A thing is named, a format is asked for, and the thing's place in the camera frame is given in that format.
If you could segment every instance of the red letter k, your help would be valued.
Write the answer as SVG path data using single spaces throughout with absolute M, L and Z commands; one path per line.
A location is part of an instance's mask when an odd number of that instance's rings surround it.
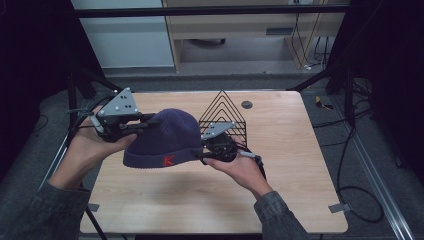
M 175 155 L 165 156 L 165 158 L 163 159 L 163 166 L 168 167 L 168 166 L 174 165 L 174 163 L 172 162 L 172 159 L 174 157 Z

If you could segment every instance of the gray carpet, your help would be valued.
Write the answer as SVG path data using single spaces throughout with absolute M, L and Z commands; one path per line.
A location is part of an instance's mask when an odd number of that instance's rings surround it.
M 151 77 L 139 79 L 111 79 L 112 82 L 131 87 L 133 91 L 189 91 L 189 90 L 246 90 L 246 89 L 285 89 L 292 87 L 308 76 L 287 76 L 273 74 L 231 75 L 231 76 L 186 76 Z M 97 87 L 99 92 L 104 88 Z M 303 94 L 303 100 L 313 124 L 340 119 L 336 110 L 317 107 L 315 95 Z M 358 111 L 369 107 L 361 103 Z M 67 93 L 60 92 L 47 98 L 40 106 L 43 116 L 28 139 L 16 163 L 0 185 L 0 232 L 4 232 L 12 219 L 37 191 L 50 163 L 54 158 L 68 125 Z M 398 168 L 394 156 L 379 127 L 366 114 L 357 120 L 357 132 L 378 172 L 386 182 L 402 211 L 416 239 L 424 239 L 424 216 L 421 203 L 424 201 L 424 187 L 414 173 L 407 168 Z M 320 145 L 339 143 L 346 140 L 347 132 L 343 124 L 315 129 Z M 343 145 L 322 147 L 326 164 L 335 183 Z M 94 171 L 86 179 L 92 186 L 96 177 Z M 357 154 L 350 144 L 347 148 L 341 172 L 341 186 L 355 185 L 372 192 L 367 177 L 358 161 Z M 348 190 L 343 193 L 346 201 L 365 218 L 376 218 L 379 208 L 375 201 L 363 192 Z M 397 239 L 386 218 L 379 223 L 359 220 L 351 212 L 346 213 L 349 229 L 342 235 L 323 235 L 323 239 Z M 94 235 L 82 234 L 84 237 Z

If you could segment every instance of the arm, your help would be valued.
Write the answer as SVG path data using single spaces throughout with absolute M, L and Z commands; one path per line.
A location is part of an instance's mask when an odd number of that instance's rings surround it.
M 310 239 L 280 195 L 264 179 L 253 159 L 238 155 L 229 163 L 216 159 L 206 159 L 205 162 L 228 174 L 253 194 L 257 200 L 254 208 L 262 223 L 263 239 Z
M 81 126 L 92 125 L 86 119 Z M 80 189 L 85 175 L 109 155 L 125 149 L 136 135 L 104 142 L 93 128 L 81 128 L 56 172 L 24 208 L 4 239 L 77 239 L 90 192 Z

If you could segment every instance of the black wire frame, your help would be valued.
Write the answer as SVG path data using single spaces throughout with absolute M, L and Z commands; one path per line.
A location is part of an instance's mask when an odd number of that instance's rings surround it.
M 234 122 L 235 126 L 226 131 L 230 136 L 238 136 L 247 145 L 246 120 L 234 102 L 224 90 L 221 90 L 199 119 L 200 131 L 203 134 L 211 123 Z

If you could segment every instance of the gray sleeve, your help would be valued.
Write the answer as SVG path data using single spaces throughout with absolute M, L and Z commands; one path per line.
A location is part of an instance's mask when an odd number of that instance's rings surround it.
M 254 205 L 264 240 L 310 239 L 278 192 L 262 196 Z
M 90 192 L 68 191 L 45 183 L 24 208 L 4 239 L 75 240 Z

